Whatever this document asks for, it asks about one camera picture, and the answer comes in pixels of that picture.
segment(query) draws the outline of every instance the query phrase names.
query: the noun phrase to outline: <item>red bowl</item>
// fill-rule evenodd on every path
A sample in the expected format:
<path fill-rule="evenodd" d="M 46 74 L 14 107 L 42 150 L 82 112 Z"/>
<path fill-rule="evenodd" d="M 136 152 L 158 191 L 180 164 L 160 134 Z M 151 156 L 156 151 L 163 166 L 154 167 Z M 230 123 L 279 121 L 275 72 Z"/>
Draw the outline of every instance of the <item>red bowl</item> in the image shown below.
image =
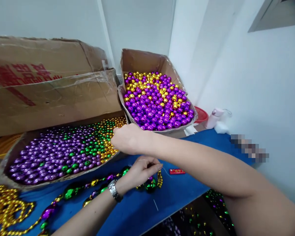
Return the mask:
<path fill-rule="evenodd" d="M 198 119 L 195 121 L 195 123 L 202 123 L 204 121 L 207 121 L 209 118 L 209 115 L 202 110 L 199 107 L 195 107 L 196 108 L 196 112 L 198 113 Z"/>

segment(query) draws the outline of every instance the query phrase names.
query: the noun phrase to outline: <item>open cardboard box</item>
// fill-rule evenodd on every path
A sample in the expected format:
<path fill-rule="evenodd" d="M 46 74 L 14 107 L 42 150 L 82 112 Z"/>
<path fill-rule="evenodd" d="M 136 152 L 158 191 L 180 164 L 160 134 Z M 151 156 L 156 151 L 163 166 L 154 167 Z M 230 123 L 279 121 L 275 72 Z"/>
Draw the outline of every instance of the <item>open cardboard box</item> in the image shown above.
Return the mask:
<path fill-rule="evenodd" d="M 67 125 L 70 125 L 70 126 L 89 125 L 89 124 L 93 124 L 93 123 L 96 123 L 96 122 L 100 122 L 100 121 L 102 121 L 104 119 L 109 119 L 109 118 L 114 118 L 114 117 L 122 117 L 122 116 L 126 118 L 126 121 L 127 121 L 127 124 L 128 124 L 127 116 L 125 115 L 124 111 L 120 110 L 120 111 L 116 111 L 116 112 L 113 112 L 113 113 L 103 114 L 103 115 L 100 115 L 100 116 L 97 116 L 97 117 L 93 117 L 93 118 L 89 118 L 89 119 L 85 119 L 85 120 L 81 120 L 81 121 L 68 123 L 68 124 L 65 124 L 65 126 L 67 126 Z M 98 167 L 94 167 L 91 170 L 82 171 L 82 172 L 80 172 L 78 174 L 66 175 L 66 176 L 63 176 L 62 178 L 56 179 L 56 180 L 51 181 L 51 182 L 41 183 L 41 184 L 38 184 L 38 185 L 30 185 L 30 186 L 14 182 L 7 175 L 7 172 L 9 170 L 9 166 L 12 165 L 14 160 L 19 157 L 20 151 L 22 151 L 24 149 L 24 147 L 26 145 L 28 145 L 34 138 L 37 138 L 42 131 L 43 130 L 40 129 L 40 130 L 35 130 L 35 131 L 30 131 L 30 132 L 24 133 L 22 135 L 22 137 L 20 138 L 20 140 L 14 144 L 14 146 L 10 149 L 10 151 L 6 154 L 6 156 L 2 160 L 2 162 L 0 164 L 1 178 L 9 186 L 11 186 L 13 188 L 20 189 L 22 191 L 30 191 L 30 190 L 33 190 L 33 189 L 36 189 L 36 188 L 46 186 L 48 184 L 74 179 L 74 178 L 76 178 L 78 176 L 81 176 L 81 175 L 84 175 L 86 173 L 97 170 L 101 166 L 105 165 L 107 162 L 109 162 L 109 161 L 111 161 L 113 159 L 117 159 L 119 154 L 120 154 L 120 152 L 116 153 L 107 162 L 101 164 Z"/>
<path fill-rule="evenodd" d="M 160 55 L 156 53 L 151 53 L 151 52 L 146 52 L 146 51 L 139 51 L 139 50 L 133 50 L 133 49 L 122 49 L 122 54 L 121 54 L 121 60 L 120 60 L 120 66 L 122 70 L 122 76 L 123 76 L 123 83 L 122 85 L 118 86 L 118 96 L 119 100 L 126 111 L 129 120 L 132 123 L 136 122 L 134 121 L 133 117 L 131 117 L 131 114 L 125 107 L 125 102 L 123 99 L 123 95 L 126 93 L 126 88 L 125 88 L 125 78 L 124 74 L 128 72 L 152 72 L 152 71 L 158 71 L 159 73 L 166 74 L 167 76 L 171 77 L 171 81 L 174 84 L 179 85 L 180 89 L 184 90 L 186 92 L 186 95 L 188 94 L 187 91 L 184 88 L 183 83 L 180 80 L 180 77 L 175 70 L 173 64 L 169 60 L 169 58 L 165 55 Z M 196 112 L 195 107 L 191 103 L 190 107 L 194 110 L 194 117 L 191 120 L 190 123 L 188 123 L 185 126 L 181 126 L 179 128 L 173 128 L 173 129 L 168 129 L 164 131 L 153 131 L 155 133 L 160 133 L 160 134 L 165 134 L 168 135 L 172 132 L 176 132 L 178 130 L 185 129 L 186 127 L 192 125 L 197 119 L 198 119 L 198 113 Z"/>
<path fill-rule="evenodd" d="M 116 78 L 79 40 L 0 36 L 0 136 L 121 110 Z"/>

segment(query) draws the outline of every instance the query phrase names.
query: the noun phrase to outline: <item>blue tablecloth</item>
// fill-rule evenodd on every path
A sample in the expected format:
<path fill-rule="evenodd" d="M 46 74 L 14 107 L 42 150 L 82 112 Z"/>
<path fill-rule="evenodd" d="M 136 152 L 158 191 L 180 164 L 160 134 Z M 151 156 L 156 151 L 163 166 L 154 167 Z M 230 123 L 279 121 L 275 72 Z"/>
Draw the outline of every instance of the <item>blue tablecloth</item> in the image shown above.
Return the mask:
<path fill-rule="evenodd" d="M 229 153 L 249 165 L 252 164 L 250 158 L 242 154 L 239 149 L 236 149 L 230 143 L 230 136 L 227 134 L 217 134 L 211 129 L 184 139 Z M 25 221 L 13 227 L 13 229 L 26 229 L 33 224 L 39 218 L 42 211 L 56 196 L 63 192 L 68 184 L 76 181 L 87 182 L 96 177 L 105 177 L 108 173 L 118 173 L 124 166 L 132 165 L 137 157 L 129 156 L 113 163 L 107 163 L 102 168 L 74 180 L 55 183 L 37 191 L 23 193 L 21 198 L 27 202 L 36 202 L 36 207 Z M 209 190 L 209 187 L 198 182 L 189 174 L 169 175 L 169 169 L 177 167 L 167 162 L 162 163 L 164 164 L 162 188 L 157 189 L 153 194 L 136 190 L 128 192 L 102 226 L 98 233 L 99 236 L 141 235 Z M 58 229 L 77 213 L 81 209 L 84 200 L 89 197 L 94 189 L 89 188 L 76 198 L 62 204 L 60 212 L 49 222 L 50 228 L 52 230 Z M 27 235 L 37 235 L 40 231 L 39 226 L 37 226 Z"/>

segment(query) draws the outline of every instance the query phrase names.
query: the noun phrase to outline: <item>pink bottle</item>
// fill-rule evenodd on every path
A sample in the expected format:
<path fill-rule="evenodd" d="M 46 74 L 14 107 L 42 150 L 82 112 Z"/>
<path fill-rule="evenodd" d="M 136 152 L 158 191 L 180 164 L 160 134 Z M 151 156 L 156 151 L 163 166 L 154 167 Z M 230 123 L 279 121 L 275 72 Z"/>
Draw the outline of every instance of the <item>pink bottle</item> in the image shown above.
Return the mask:
<path fill-rule="evenodd" d="M 223 115 L 224 110 L 215 108 L 212 111 L 212 114 L 209 116 L 207 123 L 205 124 L 206 129 L 212 129 L 216 125 L 216 123 L 220 120 L 221 116 Z"/>

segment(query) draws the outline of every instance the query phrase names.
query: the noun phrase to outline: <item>wristwatch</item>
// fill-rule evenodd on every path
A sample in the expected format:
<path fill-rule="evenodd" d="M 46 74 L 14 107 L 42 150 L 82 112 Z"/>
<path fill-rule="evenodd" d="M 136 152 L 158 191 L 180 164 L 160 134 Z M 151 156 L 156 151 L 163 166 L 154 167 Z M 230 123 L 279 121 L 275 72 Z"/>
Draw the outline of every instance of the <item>wristwatch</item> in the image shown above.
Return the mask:
<path fill-rule="evenodd" d="M 121 202 L 121 200 L 123 199 L 122 196 L 119 195 L 119 193 L 116 190 L 116 182 L 117 180 L 113 180 L 110 182 L 110 184 L 108 185 L 108 189 L 111 192 L 112 196 L 114 197 L 114 199 L 119 203 Z"/>

